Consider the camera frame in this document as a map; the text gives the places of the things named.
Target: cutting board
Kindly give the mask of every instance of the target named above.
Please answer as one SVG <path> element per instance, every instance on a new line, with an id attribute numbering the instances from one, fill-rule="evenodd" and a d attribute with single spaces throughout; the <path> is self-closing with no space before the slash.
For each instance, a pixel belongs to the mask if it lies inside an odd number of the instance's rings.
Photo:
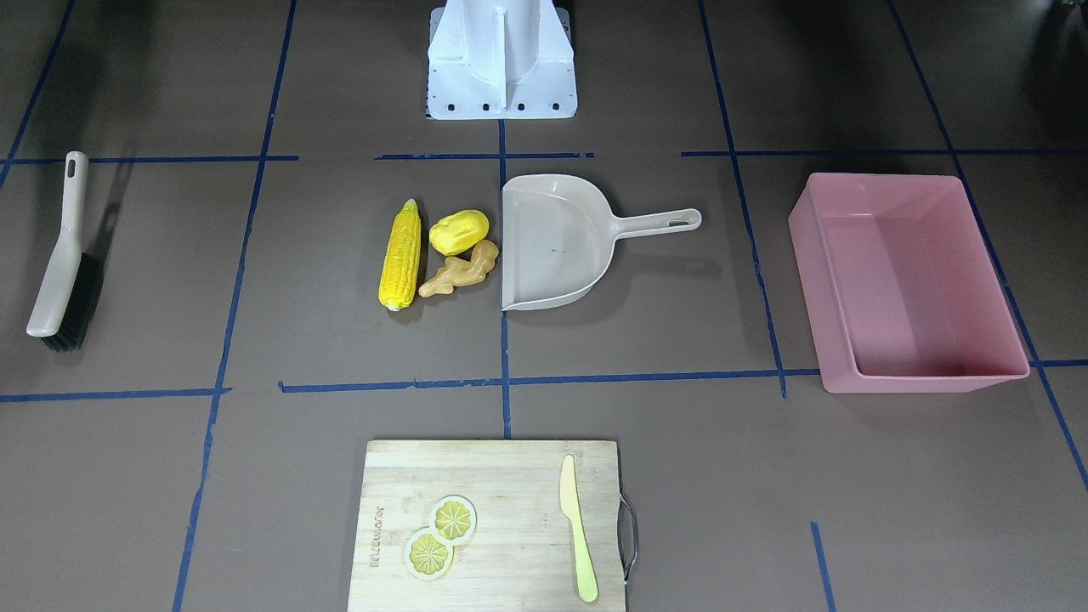
<path id="1" fill-rule="evenodd" d="M 599 595 L 578 597 L 559 468 L 574 456 L 582 523 Z M 348 612 L 626 610 L 615 442 L 374 440 L 367 445 Z M 408 571 L 405 547 L 446 495 L 477 512 L 471 538 L 434 580 Z"/>

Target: pink plastic bin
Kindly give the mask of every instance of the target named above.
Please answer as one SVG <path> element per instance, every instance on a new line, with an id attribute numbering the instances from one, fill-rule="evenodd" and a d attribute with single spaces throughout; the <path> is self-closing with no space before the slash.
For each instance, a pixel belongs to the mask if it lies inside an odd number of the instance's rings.
<path id="1" fill-rule="evenodd" d="M 959 179 L 813 174 L 790 233 L 831 393 L 962 392 L 1028 375 Z"/>

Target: knife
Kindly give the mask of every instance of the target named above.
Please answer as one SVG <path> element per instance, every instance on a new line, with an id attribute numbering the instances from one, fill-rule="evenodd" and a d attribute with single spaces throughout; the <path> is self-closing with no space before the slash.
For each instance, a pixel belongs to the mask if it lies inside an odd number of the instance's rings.
<path id="1" fill-rule="evenodd" d="M 578 597 L 589 603 L 597 598 L 597 577 L 593 573 L 590 547 L 585 542 L 585 528 L 582 527 L 582 509 L 578 504 L 574 455 L 562 457 L 562 468 L 559 470 L 559 507 L 570 521 L 570 531 L 574 538 L 574 572 L 578 575 Z"/>

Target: black bristles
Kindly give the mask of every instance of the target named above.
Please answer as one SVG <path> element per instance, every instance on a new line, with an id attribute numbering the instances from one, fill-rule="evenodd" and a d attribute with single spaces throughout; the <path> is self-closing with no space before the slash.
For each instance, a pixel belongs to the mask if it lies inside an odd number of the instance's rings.
<path id="1" fill-rule="evenodd" d="M 79 271 L 72 285 L 72 296 L 69 297 L 64 319 L 57 333 L 41 341 L 46 346 L 57 351 L 75 351 L 83 345 L 87 335 L 87 325 L 98 305 L 98 294 L 102 290 L 102 264 L 86 253 L 79 258 Z"/>

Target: hand brush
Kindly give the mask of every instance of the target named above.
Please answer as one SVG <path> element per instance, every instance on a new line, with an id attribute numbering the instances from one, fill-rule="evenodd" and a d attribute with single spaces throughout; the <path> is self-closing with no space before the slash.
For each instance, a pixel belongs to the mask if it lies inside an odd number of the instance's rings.
<path id="1" fill-rule="evenodd" d="M 101 261 L 79 246 L 86 187 L 87 156 L 72 151 L 64 158 L 60 236 L 26 325 L 26 333 L 57 352 L 74 351 L 83 344 L 102 289 Z"/>

